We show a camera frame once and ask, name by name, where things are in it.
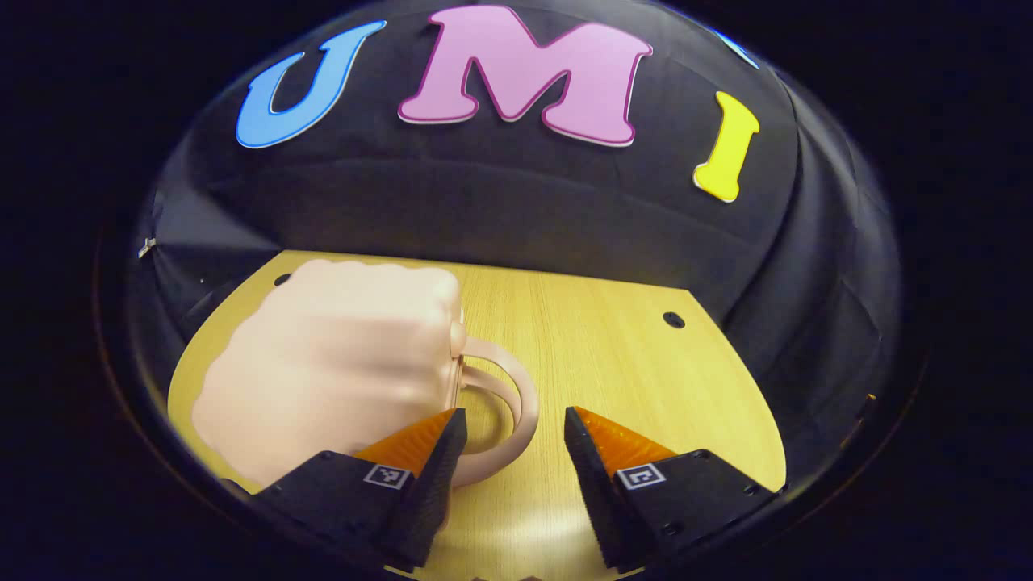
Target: wooden table surface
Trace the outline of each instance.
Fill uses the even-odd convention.
[[[785,484],[778,428],[749,371],[685,289],[495,267],[284,251],[259,269],[191,340],[169,391],[169,417],[188,446],[220,477],[241,479],[201,442],[190,409],[205,372],[229,335],[281,274],[315,259],[392,262],[451,271],[462,286],[470,335],[498,343],[538,390],[538,430],[527,451],[491,479],[453,491],[447,526],[421,580],[600,580],[603,565],[563,444],[563,417],[580,405],[678,453],[707,448],[770,490]],[[675,329],[662,315],[685,320]],[[511,381],[494,365],[472,365]],[[464,391],[467,452],[501,441],[512,426],[495,396]]]

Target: mug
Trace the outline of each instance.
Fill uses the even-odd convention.
[[[465,357],[497,364],[518,393],[467,367]],[[316,259],[289,273],[233,331],[191,421],[264,488],[323,450],[352,455],[455,407],[465,386],[499,396],[513,430],[491,450],[460,456],[452,486],[487,479],[530,444],[538,423],[531,377],[499,345],[467,335],[450,272]]]

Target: letter m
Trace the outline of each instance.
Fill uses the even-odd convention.
[[[566,75],[563,96],[544,109],[551,129],[612,147],[631,145],[628,123],[631,87],[638,60],[653,48],[596,23],[580,25],[541,47],[523,21],[505,6],[462,6],[431,14],[441,26],[419,90],[398,108],[409,123],[459,123],[477,113],[466,92],[473,63],[506,121],[524,116],[538,97]]]

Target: blue letter u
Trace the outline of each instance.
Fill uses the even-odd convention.
[[[319,63],[309,94],[287,111],[273,111],[273,97],[284,73],[305,53],[288,57],[256,77],[248,86],[248,96],[237,119],[237,141],[244,147],[259,149],[285,142],[315,125],[341,96],[363,40],[386,24],[384,21],[372,22],[323,42],[319,50],[326,55]]]

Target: mug handle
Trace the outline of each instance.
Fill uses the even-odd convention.
[[[480,482],[510,464],[531,444],[538,427],[538,393],[534,390],[531,375],[515,357],[499,345],[476,337],[466,338],[462,354],[487,359],[502,368],[516,385],[519,399],[508,386],[493,375],[472,367],[463,369],[465,385],[490,391],[506,402],[513,417],[513,431],[502,444],[491,450],[461,455],[452,475],[452,487]]]

